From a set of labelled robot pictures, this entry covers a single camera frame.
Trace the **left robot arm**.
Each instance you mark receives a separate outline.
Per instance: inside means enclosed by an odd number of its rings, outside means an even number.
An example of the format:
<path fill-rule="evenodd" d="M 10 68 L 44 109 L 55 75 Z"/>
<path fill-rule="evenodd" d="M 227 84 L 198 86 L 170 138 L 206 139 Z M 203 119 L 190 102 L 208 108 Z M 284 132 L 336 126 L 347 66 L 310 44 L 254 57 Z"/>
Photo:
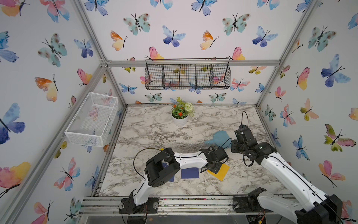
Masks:
<path fill-rule="evenodd" d="M 150 199 L 155 188 L 166 184 L 182 169 L 198 169 L 201 173 L 219 172 L 221 166 L 228 160 L 228 155 L 222 147 L 200 149 L 195 153 L 177 153 L 170 147 L 160 150 L 158 154 L 145 163 L 143 178 L 138 188 L 134 189 L 127 198 L 121 200 L 120 214 L 148 213 L 151 204 L 158 202 Z"/>

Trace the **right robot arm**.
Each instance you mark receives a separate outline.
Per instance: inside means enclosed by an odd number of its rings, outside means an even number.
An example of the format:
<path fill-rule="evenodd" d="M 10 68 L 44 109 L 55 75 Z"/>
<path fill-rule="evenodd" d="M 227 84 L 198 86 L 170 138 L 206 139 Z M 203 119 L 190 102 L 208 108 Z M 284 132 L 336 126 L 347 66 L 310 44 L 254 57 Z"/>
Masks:
<path fill-rule="evenodd" d="M 231 143 L 232 153 L 242 154 L 273 174 L 296 202 L 257 188 L 249 193 L 249 208 L 273 211 L 295 224 L 341 224 L 343 202 L 327 195 L 295 171 L 267 142 L 258 143 L 248 125 L 240 124 Z"/>

